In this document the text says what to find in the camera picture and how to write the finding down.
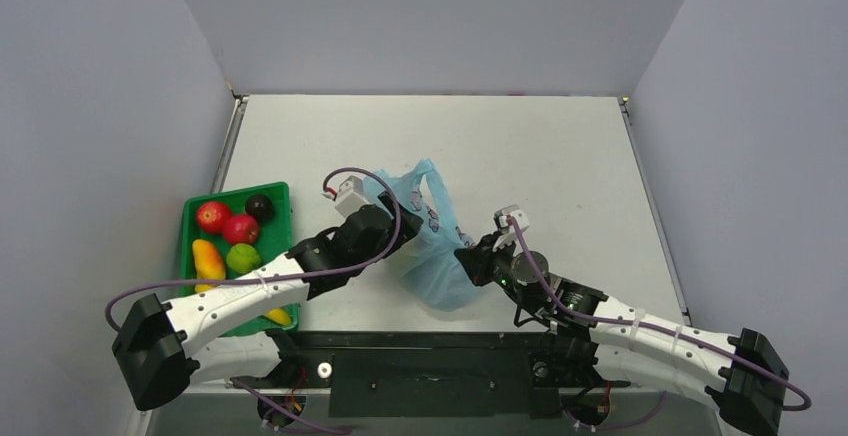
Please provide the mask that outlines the light blue plastic bag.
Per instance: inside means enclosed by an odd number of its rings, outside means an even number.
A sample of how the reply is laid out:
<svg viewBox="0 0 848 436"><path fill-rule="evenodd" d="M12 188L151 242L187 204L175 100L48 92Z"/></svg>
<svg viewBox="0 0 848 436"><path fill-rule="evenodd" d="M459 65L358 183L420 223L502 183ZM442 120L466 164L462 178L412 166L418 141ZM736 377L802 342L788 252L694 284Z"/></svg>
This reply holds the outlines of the light blue plastic bag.
<svg viewBox="0 0 848 436"><path fill-rule="evenodd" d="M422 220L418 234L384 260L390 276L433 310L451 312L469 305L477 289L454 252L474 240L460 228L435 164L422 159L401 176L384 170L376 175L391 187L402 208Z"/></svg>

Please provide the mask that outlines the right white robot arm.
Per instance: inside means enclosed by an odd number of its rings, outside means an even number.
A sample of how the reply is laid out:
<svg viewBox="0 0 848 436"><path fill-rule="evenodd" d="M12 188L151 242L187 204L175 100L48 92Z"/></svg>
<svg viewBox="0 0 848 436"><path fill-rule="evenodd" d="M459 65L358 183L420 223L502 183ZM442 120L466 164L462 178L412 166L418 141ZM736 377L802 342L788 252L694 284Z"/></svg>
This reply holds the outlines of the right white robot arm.
<svg viewBox="0 0 848 436"><path fill-rule="evenodd" d="M552 274L544 256L499 245L501 234L454 251L476 286L494 283L529 321L577 345L566 374L644 385L699 402L749 435L779 431L789 371L769 339L676 324L600 290Z"/></svg>

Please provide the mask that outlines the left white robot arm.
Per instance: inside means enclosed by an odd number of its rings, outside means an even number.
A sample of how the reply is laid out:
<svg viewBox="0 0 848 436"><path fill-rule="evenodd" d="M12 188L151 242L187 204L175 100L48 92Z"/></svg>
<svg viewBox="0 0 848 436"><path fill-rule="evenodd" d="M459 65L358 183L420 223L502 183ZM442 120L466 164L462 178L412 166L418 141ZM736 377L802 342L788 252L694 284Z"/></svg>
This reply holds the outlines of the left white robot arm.
<svg viewBox="0 0 848 436"><path fill-rule="evenodd" d="M191 384L231 377L291 383L298 358L267 333L227 332L264 313L336 290L415 238L421 216L382 193L341 225L307 238L257 270L204 292L162 301L149 289L130 307L112 353L140 411L159 408Z"/></svg>

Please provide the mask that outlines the green plastic tray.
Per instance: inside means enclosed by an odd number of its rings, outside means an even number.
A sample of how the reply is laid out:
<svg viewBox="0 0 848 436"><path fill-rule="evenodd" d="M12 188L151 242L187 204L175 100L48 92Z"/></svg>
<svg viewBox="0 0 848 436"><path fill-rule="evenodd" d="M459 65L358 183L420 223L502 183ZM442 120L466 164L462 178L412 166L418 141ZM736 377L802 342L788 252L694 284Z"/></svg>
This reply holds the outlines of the green plastic tray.
<svg viewBox="0 0 848 436"><path fill-rule="evenodd" d="M224 236L206 233L196 221L197 210L202 204L209 201L217 201L228 206L233 214L245 212L245 205L249 197L263 194L267 196L275 210L275 215L268 222L259 222L260 231L258 240L252 246L258 251L262 263L270 262L275 257L285 253L292 245L291 208L289 198L289 187L285 182L274 182L243 189L220 192L197 196L188 199L183 207L181 241L180 241L180 270L178 279L197 279L192 243L196 239L204 239L215 246L219 254L224 258L230 249ZM284 329L294 331L300 322L300 304L290 304L282 308L289 318L291 324L280 325L260 315L234 329L224 333L226 337L249 336L268 329Z"/></svg>

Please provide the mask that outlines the dark purple plum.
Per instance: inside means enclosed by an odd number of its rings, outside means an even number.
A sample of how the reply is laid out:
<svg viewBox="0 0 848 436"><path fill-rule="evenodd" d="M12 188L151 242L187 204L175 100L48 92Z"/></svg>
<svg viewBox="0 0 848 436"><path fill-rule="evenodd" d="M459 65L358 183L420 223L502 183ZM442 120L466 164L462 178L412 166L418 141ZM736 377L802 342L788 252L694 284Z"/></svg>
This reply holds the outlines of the dark purple plum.
<svg viewBox="0 0 848 436"><path fill-rule="evenodd" d="M276 215L273 201L265 194L254 194L250 196L245 202L244 211L258 223L266 223Z"/></svg>

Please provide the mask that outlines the yellow banana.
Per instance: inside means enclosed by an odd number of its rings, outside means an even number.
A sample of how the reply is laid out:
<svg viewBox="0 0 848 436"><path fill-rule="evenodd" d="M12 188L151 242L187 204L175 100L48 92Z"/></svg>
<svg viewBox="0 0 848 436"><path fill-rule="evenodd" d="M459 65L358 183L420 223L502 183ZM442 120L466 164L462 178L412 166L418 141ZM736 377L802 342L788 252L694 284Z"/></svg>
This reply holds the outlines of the yellow banana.
<svg viewBox="0 0 848 436"><path fill-rule="evenodd" d="M266 312L264 317L281 327L289 327L293 324L290 314L283 308L274 308Z"/></svg>

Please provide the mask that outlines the red apple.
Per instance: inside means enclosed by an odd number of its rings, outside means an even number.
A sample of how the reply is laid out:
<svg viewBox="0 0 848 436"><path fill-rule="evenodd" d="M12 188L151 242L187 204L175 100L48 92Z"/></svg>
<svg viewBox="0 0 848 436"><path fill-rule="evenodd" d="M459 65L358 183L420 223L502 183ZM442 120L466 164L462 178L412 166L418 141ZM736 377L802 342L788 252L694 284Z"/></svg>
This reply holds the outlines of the red apple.
<svg viewBox="0 0 848 436"><path fill-rule="evenodd" d="M221 235L230 245L253 245L260 234L257 220L248 214L236 214L228 218L221 230Z"/></svg>
<svg viewBox="0 0 848 436"><path fill-rule="evenodd" d="M204 232L221 234L225 223L232 217L232 210L226 204L212 200L202 203L195 212L195 222Z"/></svg>

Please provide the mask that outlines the green lime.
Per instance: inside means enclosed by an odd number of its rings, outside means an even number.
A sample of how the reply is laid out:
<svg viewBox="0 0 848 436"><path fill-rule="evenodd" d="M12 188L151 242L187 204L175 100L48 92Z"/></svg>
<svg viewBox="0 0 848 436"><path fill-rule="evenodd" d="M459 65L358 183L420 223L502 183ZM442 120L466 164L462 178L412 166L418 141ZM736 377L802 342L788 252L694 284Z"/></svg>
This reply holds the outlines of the green lime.
<svg viewBox="0 0 848 436"><path fill-rule="evenodd" d="M237 275L250 273L262 265L262 257L251 245L232 245L225 257L226 266Z"/></svg>

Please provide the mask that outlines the orange yellow mango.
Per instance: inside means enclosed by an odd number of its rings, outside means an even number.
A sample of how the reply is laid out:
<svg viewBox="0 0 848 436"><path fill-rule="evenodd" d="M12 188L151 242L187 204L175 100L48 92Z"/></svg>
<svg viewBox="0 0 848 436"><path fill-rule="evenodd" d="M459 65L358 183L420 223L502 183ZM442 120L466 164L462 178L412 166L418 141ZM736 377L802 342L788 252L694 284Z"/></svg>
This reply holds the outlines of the orange yellow mango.
<svg viewBox="0 0 848 436"><path fill-rule="evenodd" d="M213 243L196 239L191 244L191 250L198 279L219 281L226 278L226 265Z"/></svg>

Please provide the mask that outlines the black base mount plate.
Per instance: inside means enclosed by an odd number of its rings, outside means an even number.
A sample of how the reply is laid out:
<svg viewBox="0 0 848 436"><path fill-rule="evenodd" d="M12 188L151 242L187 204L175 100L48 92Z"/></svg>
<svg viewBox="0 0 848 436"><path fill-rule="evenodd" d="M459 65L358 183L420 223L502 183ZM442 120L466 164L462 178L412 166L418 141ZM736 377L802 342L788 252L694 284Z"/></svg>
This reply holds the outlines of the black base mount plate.
<svg viewBox="0 0 848 436"><path fill-rule="evenodd" d="M605 380L594 343L551 333L271 330L280 361L257 390L329 393L341 417L557 418L589 392L628 387Z"/></svg>

